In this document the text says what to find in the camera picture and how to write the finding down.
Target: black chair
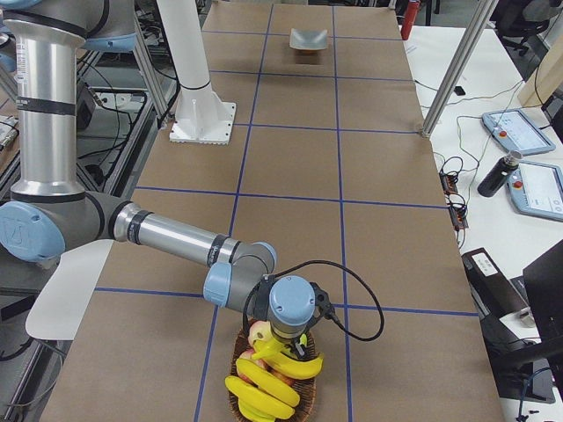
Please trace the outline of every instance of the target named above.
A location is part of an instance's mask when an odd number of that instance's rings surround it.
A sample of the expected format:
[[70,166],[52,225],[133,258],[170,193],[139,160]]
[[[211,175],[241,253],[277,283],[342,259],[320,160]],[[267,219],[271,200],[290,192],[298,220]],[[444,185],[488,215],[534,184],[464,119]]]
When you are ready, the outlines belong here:
[[[493,12],[491,20],[496,22],[497,34],[505,47],[519,50],[520,56],[525,55],[529,47],[524,43],[533,35],[538,35],[547,30],[550,24],[549,18],[534,21],[525,18],[524,10],[534,0],[500,0]],[[552,7],[558,7],[560,0],[545,0]],[[506,38],[522,38],[522,41],[514,42]]]

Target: fruit basket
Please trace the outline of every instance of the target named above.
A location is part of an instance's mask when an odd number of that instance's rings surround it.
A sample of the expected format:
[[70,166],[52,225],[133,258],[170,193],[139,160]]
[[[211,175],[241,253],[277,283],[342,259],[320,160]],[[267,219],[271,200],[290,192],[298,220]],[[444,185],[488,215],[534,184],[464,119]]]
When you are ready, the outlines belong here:
[[[248,345],[247,336],[245,336],[243,330],[241,329],[237,335],[237,340],[235,341],[235,349],[232,354],[232,359],[230,362],[230,374],[237,375],[236,360],[240,354],[246,350],[250,349]],[[305,360],[312,360],[316,357],[315,353],[315,342],[310,332],[307,333],[307,346],[305,347]],[[288,422],[305,422],[312,413],[313,404],[315,402],[316,394],[316,383],[315,378],[310,378],[308,380],[296,380],[292,388],[301,397],[299,405],[295,408],[295,414],[289,418],[285,419]],[[235,415],[235,420],[237,422],[248,422],[238,408],[237,397],[229,392],[229,406],[233,414]]]

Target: wicker basket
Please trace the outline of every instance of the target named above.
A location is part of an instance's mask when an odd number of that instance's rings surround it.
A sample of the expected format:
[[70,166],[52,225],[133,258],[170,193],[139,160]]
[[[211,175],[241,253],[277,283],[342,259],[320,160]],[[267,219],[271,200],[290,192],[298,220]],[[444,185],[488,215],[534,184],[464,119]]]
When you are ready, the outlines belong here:
[[[238,356],[246,350],[250,349],[248,345],[248,339],[243,333],[241,329],[238,332],[237,340],[235,341],[235,350],[232,354],[232,360],[230,362],[230,374],[236,375],[237,374],[237,366],[236,361]],[[316,357],[315,354],[315,341],[310,332],[307,333],[307,347],[305,347],[305,359],[312,360]],[[301,401],[299,405],[296,407],[295,414],[287,419],[288,422],[305,422],[312,413],[313,404],[315,402],[315,394],[316,394],[316,384],[315,378],[311,378],[309,380],[296,380],[293,384],[292,388],[297,392],[297,394],[301,397]],[[238,409],[238,399],[237,397],[229,392],[229,406],[232,410],[233,414],[235,415],[235,419],[237,422],[248,422],[248,419],[245,418]]]

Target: red apple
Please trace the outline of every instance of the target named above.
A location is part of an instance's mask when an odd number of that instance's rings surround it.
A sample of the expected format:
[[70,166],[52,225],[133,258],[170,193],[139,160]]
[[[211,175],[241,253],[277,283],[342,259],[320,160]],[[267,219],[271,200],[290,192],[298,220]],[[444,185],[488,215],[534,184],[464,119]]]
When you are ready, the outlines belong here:
[[296,381],[293,378],[289,378],[288,376],[282,374],[281,372],[276,371],[275,369],[272,369],[272,372],[270,374],[275,376],[277,379],[282,380],[283,382],[288,384],[290,387],[293,386],[293,384]]
[[272,338],[272,327],[267,321],[256,321],[250,327],[250,332],[248,336],[248,345],[250,347],[254,346],[256,340],[268,341]]
[[[265,361],[263,361],[262,359],[258,359],[258,360],[254,360],[252,359],[252,355],[255,354],[254,349],[248,349],[246,352],[242,352],[240,354],[240,356],[238,356],[239,359],[246,359],[246,360],[251,360],[252,362],[254,362],[256,365],[258,365],[259,367],[261,367],[262,369],[265,369],[267,371],[267,364]],[[253,382],[250,380],[250,378],[248,378],[246,375],[241,374],[240,372],[238,372],[237,369],[237,375],[238,378],[240,378],[243,381],[249,382],[250,384],[253,384]]]

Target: red bottle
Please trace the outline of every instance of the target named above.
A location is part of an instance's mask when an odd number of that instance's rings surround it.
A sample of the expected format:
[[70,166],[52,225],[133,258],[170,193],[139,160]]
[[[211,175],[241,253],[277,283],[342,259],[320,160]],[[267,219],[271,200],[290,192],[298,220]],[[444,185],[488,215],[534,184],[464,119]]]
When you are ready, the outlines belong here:
[[408,6],[406,7],[405,19],[403,20],[403,27],[401,28],[401,38],[403,40],[408,40],[411,29],[413,29],[416,15],[419,13],[419,8],[420,0],[409,0]]

